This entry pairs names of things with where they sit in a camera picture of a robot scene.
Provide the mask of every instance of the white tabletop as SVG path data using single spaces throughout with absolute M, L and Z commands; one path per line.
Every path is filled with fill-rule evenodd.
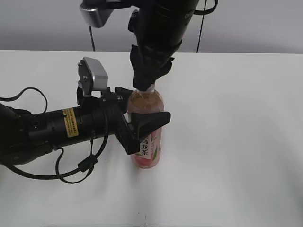
M 102 62 L 109 86 L 131 88 L 128 53 L 1 51 L 0 96 L 31 86 L 48 97 L 49 111 L 76 106 L 84 56 Z M 172 113 L 156 167 L 134 167 L 114 136 L 80 184 L 26 179 L 1 166 L 1 226 L 303 226 L 303 55 L 175 57 L 156 84 Z M 7 105 L 44 109 L 34 91 Z M 65 151 L 62 172 L 88 155 L 89 143 Z M 58 155 L 21 168 L 54 174 Z

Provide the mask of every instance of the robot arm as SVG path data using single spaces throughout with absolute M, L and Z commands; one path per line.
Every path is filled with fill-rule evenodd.
M 145 91 L 156 79 L 170 71 L 172 55 L 180 47 L 192 15 L 211 13 L 217 3 L 218 0 L 215 0 L 213 8 L 197 11 L 198 0 L 84 0 L 80 9 L 88 25 L 102 27 L 113 9 L 130 6 L 140 8 L 132 13 L 128 29 L 137 39 L 137 45 L 133 45 L 130 53 L 134 70 L 133 86 Z M 68 183 L 64 177 L 79 171 L 87 171 L 87 176 L 91 174 L 110 134 L 116 136 L 130 155 L 139 151 L 140 142 L 146 136 L 170 122 L 170 113 L 161 112 L 133 113 L 132 122 L 128 123 L 123 114 L 126 113 L 132 91 L 116 87 L 111 92 L 107 88 L 107 74 L 98 60 L 84 57 L 78 67 L 77 107 L 46 112 L 46 105 L 43 113 L 34 115 L 0 103 L 0 164 L 24 177 L 61 179 Z M 16 100 L 27 89 L 40 92 L 30 87 L 16 97 L 0 98 L 0 101 Z M 100 91 L 101 97 L 92 97 L 92 91 Z M 100 137 L 104 137 L 104 141 L 96 154 L 91 152 L 76 169 L 59 173 L 58 165 L 64 146 L 88 140 L 92 144 L 95 138 Z M 56 175 L 33 175 L 15 167 L 48 154 L 53 149 L 62 150 L 55 166 Z
M 80 10 L 92 27 L 102 27 L 113 9 L 131 5 L 139 7 L 130 18 L 128 30 L 133 32 L 130 60 L 133 65 L 133 87 L 145 91 L 159 77 L 169 73 L 172 55 L 182 44 L 182 37 L 193 16 L 212 13 L 218 4 L 206 10 L 196 10 L 199 0 L 84 0 Z

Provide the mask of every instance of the cable connector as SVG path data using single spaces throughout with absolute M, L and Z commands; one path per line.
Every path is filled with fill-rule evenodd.
M 97 162 L 98 160 L 96 156 L 90 155 L 78 164 L 78 168 L 81 170 L 81 172 L 85 172 L 88 169 L 90 169 L 92 165 L 95 165 Z

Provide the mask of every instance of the black cylinder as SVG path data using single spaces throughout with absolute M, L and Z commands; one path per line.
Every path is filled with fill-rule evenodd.
M 115 106 L 104 105 L 83 111 L 80 107 L 31 115 L 27 119 L 29 140 L 34 146 L 50 143 L 54 147 L 65 147 L 71 144 L 104 136 L 107 113 L 109 134 L 116 129 Z
M 139 11 L 138 40 L 161 49 L 180 44 L 199 0 L 145 0 Z

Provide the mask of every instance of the plastic bottle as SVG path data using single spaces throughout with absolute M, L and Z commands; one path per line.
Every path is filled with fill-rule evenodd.
M 131 113 L 150 114 L 164 111 L 164 103 L 161 95 L 152 84 L 146 91 L 134 91 L 128 100 L 128 116 Z M 161 154 L 161 132 L 157 129 L 140 144 L 140 152 L 131 155 L 131 159 L 140 168 L 152 168 L 160 159 Z

